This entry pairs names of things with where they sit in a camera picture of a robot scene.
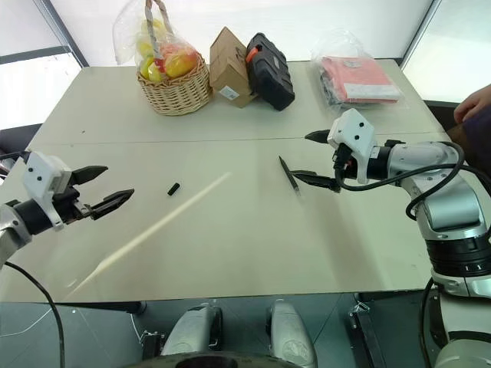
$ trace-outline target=black pen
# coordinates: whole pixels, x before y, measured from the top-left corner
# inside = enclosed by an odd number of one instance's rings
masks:
[[[298,187],[298,184],[295,181],[295,178],[293,177],[292,173],[290,172],[290,169],[288,168],[288,166],[286,166],[286,162],[284,161],[284,159],[282,159],[281,156],[278,156],[278,157],[279,157],[279,162],[282,164],[282,168],[285,171],[286,177],[290,181],[290,184],[292,184],[293,190],[295,190],[296,192],[300,192],[300,188]]]

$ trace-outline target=cardboard box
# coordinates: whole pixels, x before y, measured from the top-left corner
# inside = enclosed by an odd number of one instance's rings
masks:
[[[209,49],[209,83],[237,107],[244,107],[255,97],[247,77],[246,46],[227,27]]]

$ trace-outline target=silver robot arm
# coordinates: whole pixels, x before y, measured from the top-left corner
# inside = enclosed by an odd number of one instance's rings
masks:
[[[21,154],[27,169],[22,182],[30,199],[0,205],[0,268],[32,236],[49,228],[60,231],[67,224],[91,217],[97,220],[118,209],[134,190],[115,192],[96,205],[84,205],[74,188],[98,177],[106,166],[86,166],[71,171],[59,158],[39,152]]]
[[[445,180],[458,161],[451,143],[406,144],[387,141],[378,146],[373,126],[355,109],[336,119],[330,131],[305,138],[328,143],[334,153],[336,179],[315,172],[294,171],[298,179],[339,192],[356,179],[388,180],[425,166],[444,169],[420,172],[394,182],[412,199]],[[440,310],[447,345],[436,366],[486,367],[491,364],[491,245],[483,210],[472,187],[459,175],[414,206],[421,235],[433,265],[431,276],[440,292]]]

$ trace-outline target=black case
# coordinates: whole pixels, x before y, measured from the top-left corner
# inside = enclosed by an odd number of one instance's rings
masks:
[[[283,110],[295,99],[285,55],[263,33],[252,38],[247,54],[253,48],[257,48],[258,53],[247,63],[249,85],[276,110]]]

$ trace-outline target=red package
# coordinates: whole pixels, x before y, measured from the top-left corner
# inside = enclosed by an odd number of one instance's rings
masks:
[[[325,56],[321,65],[340,102],[395,103],[400,98],[400,91],[372,58]]]

